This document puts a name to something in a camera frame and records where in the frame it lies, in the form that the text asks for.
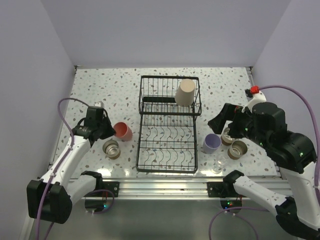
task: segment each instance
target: white wall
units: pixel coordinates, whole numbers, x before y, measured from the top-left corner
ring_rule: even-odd
[[[256,84],[282,84],[301,92],[320,124],[320,1],[292,0],[253,68]],[[268,101],[286,112],[288,127],[315,143],[309,112],[285,90],[265,90]]]
[[[26,188],[44,173],[74,67],[39,0],[0,2],[0,239],[19,238]]]
[[[42,0],[74,65],[253,66],[290,0]]]

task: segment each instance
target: red cup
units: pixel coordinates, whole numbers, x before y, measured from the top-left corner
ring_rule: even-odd
[[[130,141],[132,139],[132,131],[124,122],[118,122],[113,126],[115,136],[123,141]]]

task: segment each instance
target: red cap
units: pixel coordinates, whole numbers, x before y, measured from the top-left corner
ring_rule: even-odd
[[[253,86],[250,88],[250,93],[251,94],[258,94],[259,93],[259,87],[258,86]]]

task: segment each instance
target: clear glass cup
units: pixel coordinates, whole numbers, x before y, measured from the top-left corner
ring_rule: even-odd
[[[229,163],[227,151],[220,151],[216,154],[215,160],[212,165],[212,171],[216,174],[221,173]]]

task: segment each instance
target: beige cup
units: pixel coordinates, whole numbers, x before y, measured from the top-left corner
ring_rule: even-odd
[[[175,102],[181,107],[190,106],[194,102],[196,85],[191,79],[184,79],[175,93]]]
[[[248,152],[247,145],[240,140],[234,141],[228,149],[228,156],[233,160],[238,160]]]

